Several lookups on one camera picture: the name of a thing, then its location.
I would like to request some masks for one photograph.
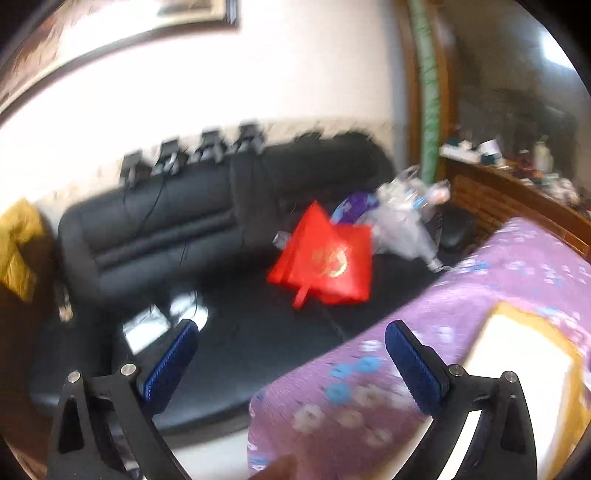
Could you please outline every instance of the black wire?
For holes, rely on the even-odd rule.
[[[154,204],[152,205],[152,208],[150,209],[150,211],[144,216],[144,218],[142,219],[141,223],[139,224],[138,229],[135,232],[134,237],[137,238],[142,229],[144,228],[146,222],[148,221],[148,219],[150,218],[150,216],[152,215],[152,213],[154,213],[154,209],[156,208],[156,205],[158,205],[158,201],[160,200],[160,196],[162,195],[162,191],[164,190],[164,184],[166,183],[167,177],[163,176],[162,177],[162,183],[160,184],[160,189],[158,191],[158,195],[156,196],[156,200],[154,201]]]

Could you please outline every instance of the blue gripper pad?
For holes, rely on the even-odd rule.
[[[425,415],[435,416],[440,410],[443,388],[421,357],[420,352],[426,347],[401,320],[388,325],[385,343],[418,408]]]
[[[194,322],[188,322],[144,383],[142,398],[147,413],[156,415],[164,411],[198,345],[199,329]]]

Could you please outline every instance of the white wall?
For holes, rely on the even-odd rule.
[[[251,118],[387,120],[405,162],[391,0],[239,3],[237,31],[196,31],[104,57],[10,117],[0,126],[0,212],[136,148]]]

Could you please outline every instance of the screw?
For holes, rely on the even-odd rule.
[[[461,377],[464,373],[466,373],[466,371],[464,370],[464,368],[461,365],[458,365],[458,364],[450,365],[449,366],[449,372],[454,377]]]
[[[76,383],[80,379],[81,375],[80,372],[73,371],[70,375],[68,375],[68,382]]]
[[[121,367],[121,374],[128,377],[130,375],[133,375],[136,370],[137,370],[137,368],[134,364],[125,364],[124,366]]]
[[[509,370],[508,372],[505,372],[505,380],[507,380],[509,383],[517,382],[517,374]]]

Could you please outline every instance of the black leather sofa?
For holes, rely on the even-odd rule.
[[[121,323],[153,303],[166,312],[175,294],[196,289],[209,320],[154,422],[171,434],[242,415],[264,385],[353,338],[437,277],[420,260],[381,255],[369,302],[311,300],[300,311],[291,307],[293,292],[265,281],[279,255],[275,234],[292,231],[313,200],[330,212],[393,176],[383,151],[362,134],[303,137],[262,155],[188,164],[176,176],[71,207],[57,245],[74,318],[62,322],[56,312],[43,325],[28,379],[33,403],[50,415],[69,372],[107,375],[132,360]],[[459,257],[442,255],[448,263]]]

